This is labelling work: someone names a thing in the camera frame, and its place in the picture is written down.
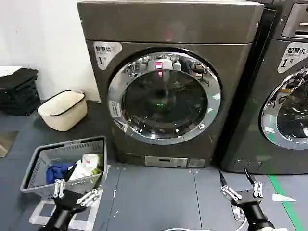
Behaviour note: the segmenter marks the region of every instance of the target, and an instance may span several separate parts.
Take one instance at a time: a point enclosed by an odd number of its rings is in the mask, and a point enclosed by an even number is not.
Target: white cable
[[[244,227],[244,225],[247,223],[247,218],[245,216],[245,220],[244,222],[240,225],[240,227],[238,227],[235,231],[240,231],[242,229],[242,227]]]
[[[245,217],[245,220],[243,223],[235,230],[235,231],[240,231],[244,225],[247,223],[247,218]],[[182,231],[213,231],[213,230],[190,230],[190,229],[185,229],[185,228],[172,228],[172,229],[167,229],[167,230],[162,230],[162,231],[175,231],[175,230],[182,230]]]

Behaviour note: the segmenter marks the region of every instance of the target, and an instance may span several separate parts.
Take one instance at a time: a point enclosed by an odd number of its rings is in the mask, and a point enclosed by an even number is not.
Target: white wall
[[[0,65],[39,71],[40,97],[83,89],[99,100],[77,0],[0,0]]]

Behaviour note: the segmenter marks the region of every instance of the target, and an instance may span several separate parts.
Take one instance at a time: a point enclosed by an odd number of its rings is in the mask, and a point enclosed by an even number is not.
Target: chrome door ring
[[[135,69],[136,64],[138,62],[150,59],[151,57],[168,56],[168,55],[183,57],[185,59],[190,60],[191,62],[198,63],[200,66],[202,66],[202,68],[204,68],[204,70],[206,70],[207,74],[203,78],[192,75],[190,76],[195,80],[197,80],[204,89],[207,96],[207,109],[203,120],[199,124],[194,126],[194,128],[192,128],[189,132],[178,137],[161,139],[155,137],[155,135],[146,136],[143,134],[142,129],[135,129],[131,127],[130,123],[123,116],[122,100],[128,86],[143,74],[150,72],[149,70],[132,71]],[[199,135],[200,133],[202,133],[203,131],[205,131],[208,128],[208,126],[214,121],[218,113],[221,101],[221,93],[220,93],[220,85],[216,75],[208,65],[204,64],[200,60],[182,52],[155,52],[141,56],[136,60],[129,62],[125,64],[122,68],[120,68],[120,70],[115,74],[109,85],[107,100],[111,116],[113,117],[115,123],[128,136],[131,136],[145,143],[169,145],[190,140]]]
[[[294,79],[298,85],[292,89],[286,88]],[[261,128],[266,138],[277,146],[287,149],[304,150],[308,149],[308,138],[285,137],[280,133],[277,125],[277,116],[283,103],[301,85],[308,81],[308,67],[289,75],[269,96],[261,116]]]

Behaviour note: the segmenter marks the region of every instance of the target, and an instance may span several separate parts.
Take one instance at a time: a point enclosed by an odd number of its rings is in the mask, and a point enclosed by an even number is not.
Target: front-loading washing machine
[[[263,8],[241,0],[78,4],[119,161],[211,163]]]
[[[308,173],[308,3],[280,1],[272,8],[278,17],[254,81],[238,89],[233,105],[242,101],[243,108],[236,116],[233,108],[226,123],[231,133],[221,145],[226,171]]]

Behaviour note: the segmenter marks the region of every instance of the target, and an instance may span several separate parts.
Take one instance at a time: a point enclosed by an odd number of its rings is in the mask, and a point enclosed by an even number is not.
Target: blue cloth
[[[68,171],[68,168],[74,164],[72,163],[55,163],[47,169],[46,181],[47,184],[55,183],[56,179],[64,178],[64,174]]]

